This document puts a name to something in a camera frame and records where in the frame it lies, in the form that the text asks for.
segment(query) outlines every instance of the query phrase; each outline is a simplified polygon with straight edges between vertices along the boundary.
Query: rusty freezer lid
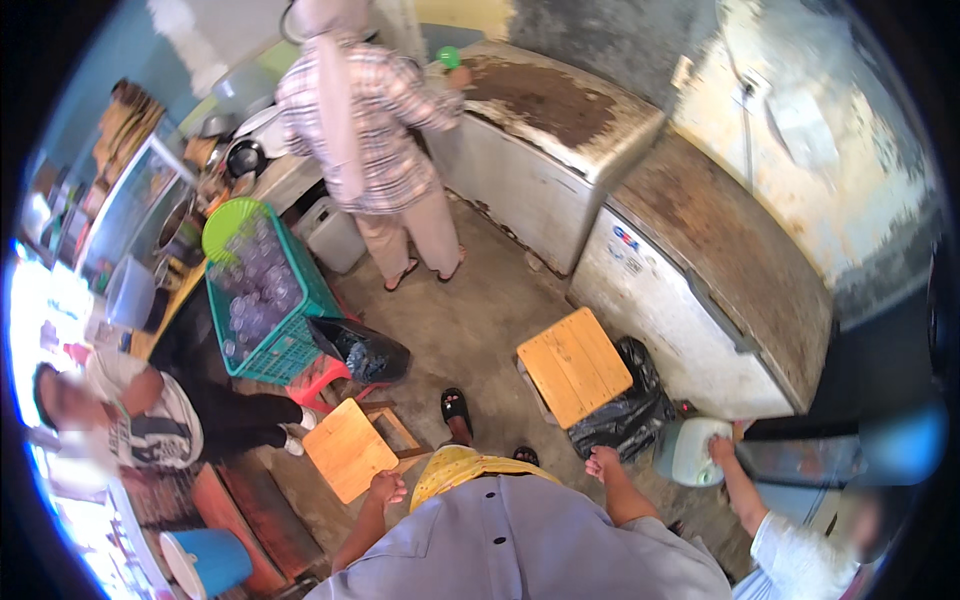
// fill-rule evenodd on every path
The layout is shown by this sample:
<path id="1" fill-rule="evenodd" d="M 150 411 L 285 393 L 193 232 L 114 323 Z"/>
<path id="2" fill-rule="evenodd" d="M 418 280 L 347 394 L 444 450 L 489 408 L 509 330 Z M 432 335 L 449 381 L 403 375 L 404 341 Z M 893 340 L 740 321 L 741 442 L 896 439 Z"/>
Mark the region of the rusty freezer lid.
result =
<path id="1" fill-rule="evenodd" d="M 473 71 L 466 110 L 522 139 L 590 183 L 652 143 L 663 112 L 585 71 L 496 41 L 460 51 Z M 426 68 L 432 84 L 444 76 L 439 61 Z"/>

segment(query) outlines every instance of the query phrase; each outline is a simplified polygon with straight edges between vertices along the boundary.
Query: green ball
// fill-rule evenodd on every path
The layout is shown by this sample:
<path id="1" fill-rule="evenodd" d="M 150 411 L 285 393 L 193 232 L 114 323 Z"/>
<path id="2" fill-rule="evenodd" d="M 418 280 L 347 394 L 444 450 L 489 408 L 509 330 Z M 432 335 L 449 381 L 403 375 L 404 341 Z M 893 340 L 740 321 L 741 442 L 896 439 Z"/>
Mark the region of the green ball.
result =
<path id="1" fill-rule="evenodd" d="M 444 46 L 437 51 L 437 60 L 445 64 L 447 68 L 455 69 L 460 66 L 460 51 L 453 46 Z"/>

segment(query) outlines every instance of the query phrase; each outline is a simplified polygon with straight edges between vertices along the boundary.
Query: plaid shirt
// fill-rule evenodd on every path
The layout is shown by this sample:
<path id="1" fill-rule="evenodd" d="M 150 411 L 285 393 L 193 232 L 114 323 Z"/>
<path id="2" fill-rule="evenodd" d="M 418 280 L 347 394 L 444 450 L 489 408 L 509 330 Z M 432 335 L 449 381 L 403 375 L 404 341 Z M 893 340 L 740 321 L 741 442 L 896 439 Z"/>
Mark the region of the plaid shirt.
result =
<path id="1" fill-rule="evenodd" d="M 408 127 L 444 131 L 456 127 L 464 95 L 427 91 L 417 65 L 395 52 L 341 36 L 352 79 L 353 122 L 360 138 L 366 189 L 352 202 L 340 200 L 341 179 L 326 160 L 324 128 L 317 116 L 315 50 L 307 43 L 276 88 L 286 141 L 297 156 L 315 156 L 324 165 L 326 188 L 346 212 L 391 214 L 417 201 L 439 181 L 437 171 L 407 132 Z"/>

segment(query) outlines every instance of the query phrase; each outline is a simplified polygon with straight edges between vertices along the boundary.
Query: teal plastic crate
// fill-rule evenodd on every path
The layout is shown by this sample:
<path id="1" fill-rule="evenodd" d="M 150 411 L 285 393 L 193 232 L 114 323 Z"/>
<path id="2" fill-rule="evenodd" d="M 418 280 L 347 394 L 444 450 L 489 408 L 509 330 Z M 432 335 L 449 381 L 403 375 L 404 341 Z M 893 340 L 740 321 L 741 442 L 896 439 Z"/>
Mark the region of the teal plastic crate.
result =
<path id="1" fill-rule="evenodd" d="M 210 298 L 213 325 L 217 330 L 220 354 L 224 357 L 227 373 L 233 377 L 287 385 L 320 356 L 320 350 L 314 346 L 310 337 L 305 318 L 343 318 L 344 313 L 326 285 L 324 276 L 313 262 L 310 252 L 294 237 L 290 229 L 280 222 L 268 205 L 262 206 L 274 224 L 290 269 L 297 276 L 303 300 L 263 339 L 247 360 L 239 361 L 239 357 L 227 357 L 222 352 L 226 340 L 235 342 L 235 334 L 229 328 L 230 302 L 234 296 L 217 287 L 210 277 L 206 278 L 206 292 Z M 213 262 L 207 262 L 208 272 L 212 267 Z"/>

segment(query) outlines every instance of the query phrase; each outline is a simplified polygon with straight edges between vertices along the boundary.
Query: chest freezer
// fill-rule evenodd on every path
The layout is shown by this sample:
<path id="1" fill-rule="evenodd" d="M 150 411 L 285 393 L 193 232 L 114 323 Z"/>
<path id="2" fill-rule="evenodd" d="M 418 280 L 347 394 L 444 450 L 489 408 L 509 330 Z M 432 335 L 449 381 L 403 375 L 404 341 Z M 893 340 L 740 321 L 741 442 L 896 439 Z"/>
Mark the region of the chest freezer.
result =
<path id="1" fill-rule="evenodd" d="M 567 297 L 641 340 L 675 400 L 727 420 L 809 409 L 829 292 L 770 214 L 675 133 L 608 197 Z"/>
<path id="2" fill-rule="evenodd" d="M 444 185 L 567 276 L 604 196 L 649 149 L 663 113 L 568 64 L 508 44 L 461 51 L 460 127 L 424 132 Z M 434 62 L 428 80 L 444 76 Z"/>

